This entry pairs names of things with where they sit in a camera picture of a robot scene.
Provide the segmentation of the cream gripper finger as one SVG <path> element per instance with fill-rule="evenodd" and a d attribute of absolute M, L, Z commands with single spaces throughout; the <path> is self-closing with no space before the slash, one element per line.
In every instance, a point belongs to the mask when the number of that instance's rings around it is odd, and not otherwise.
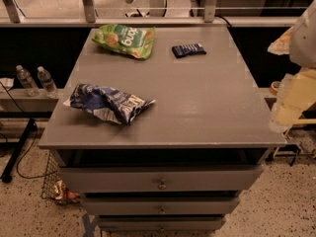
<path fill-rule="evenodd" d="M 269 128 L 285 132 L 293 127 L 302 113 L 316 103 L 316 70 L 301 68 L 295 75 L 286 74 L 280 81 L 273 104 Z"/>

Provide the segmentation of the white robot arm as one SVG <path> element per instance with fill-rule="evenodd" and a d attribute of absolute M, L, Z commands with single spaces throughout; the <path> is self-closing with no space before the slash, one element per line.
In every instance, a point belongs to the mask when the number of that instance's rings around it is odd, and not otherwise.
<path fill-rule="evenodd" d="M 288 54 L 290 61 L 300 66 L 295 75 L 283 77 L 276 93 L 269 127 L 282 133 L 316 103 L 316 0 L 291 28 L 270 44 L 268 52 Z"/>

